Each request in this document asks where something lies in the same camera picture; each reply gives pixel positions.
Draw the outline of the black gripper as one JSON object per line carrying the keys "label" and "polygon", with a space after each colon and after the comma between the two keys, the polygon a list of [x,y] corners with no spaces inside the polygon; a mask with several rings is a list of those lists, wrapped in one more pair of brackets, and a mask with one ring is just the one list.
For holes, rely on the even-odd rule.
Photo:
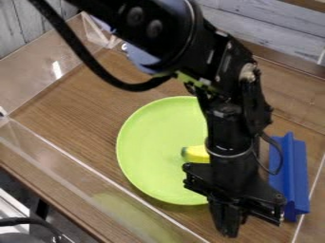
{"label": "black gripper", "polygon": [[214,227],[224,236],[238,236],[248,215],[280,224],[286,198],[262,179],[252,156],[185,162],[183,171],[184,187],[209,202]]}

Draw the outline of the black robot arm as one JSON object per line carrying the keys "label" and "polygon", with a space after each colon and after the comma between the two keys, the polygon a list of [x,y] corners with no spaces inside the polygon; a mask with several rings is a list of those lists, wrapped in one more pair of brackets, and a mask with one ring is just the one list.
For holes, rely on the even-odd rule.
{"label": "black robot arm", "polygon": [[272,112],[262,93],[262,73],[250,50],[208,22],[195,1],[66,0],[127,43],[129,59],[151,76],[136,84],[120,81],[101,67],[46,1],[28,2],[109,85],[140,92],[176,79],[193,94],[207,123],[209,159],[184,163],[184,186],[205,197],[216,230],[236,236],[248,216],[279,224],[286,198],[259,175],[259,143],[271,140],[263,129]]}

